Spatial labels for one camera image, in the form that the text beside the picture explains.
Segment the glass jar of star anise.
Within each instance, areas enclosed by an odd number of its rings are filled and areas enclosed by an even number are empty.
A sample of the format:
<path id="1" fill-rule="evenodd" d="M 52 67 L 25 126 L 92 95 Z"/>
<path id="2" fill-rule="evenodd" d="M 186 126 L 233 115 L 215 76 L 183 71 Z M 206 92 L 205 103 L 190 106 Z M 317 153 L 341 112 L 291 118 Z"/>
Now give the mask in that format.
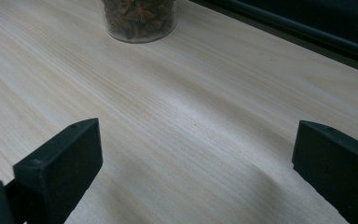
<path id="1" fill-rule="evenodd" d="M 176 25 L 176 0 L 100 0 L 106 31 L 126 43 L 148 43 Z"/>

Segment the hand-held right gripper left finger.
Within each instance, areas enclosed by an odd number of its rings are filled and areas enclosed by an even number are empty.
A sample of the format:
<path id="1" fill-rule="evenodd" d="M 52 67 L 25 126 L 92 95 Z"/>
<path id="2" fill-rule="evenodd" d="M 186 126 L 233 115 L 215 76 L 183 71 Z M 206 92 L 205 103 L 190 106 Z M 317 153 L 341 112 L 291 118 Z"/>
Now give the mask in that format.
<path id="1" fill-rule="evenodd" d="M 74 123 L 13 166 L 15 224 L 63 224 L 103 165 L 99 121 Z"/>

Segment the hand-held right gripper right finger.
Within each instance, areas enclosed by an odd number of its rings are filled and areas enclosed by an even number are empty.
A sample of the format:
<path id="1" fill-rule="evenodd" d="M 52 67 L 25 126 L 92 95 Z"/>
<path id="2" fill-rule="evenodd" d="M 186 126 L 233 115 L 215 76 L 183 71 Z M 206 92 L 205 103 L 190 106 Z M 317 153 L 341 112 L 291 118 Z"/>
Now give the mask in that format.
<path id="1" fill-rule="evenodd" d="M 320 123 L 301 120 L 292 163 L 350 224 L 358 224 L 358 140 Z"/>

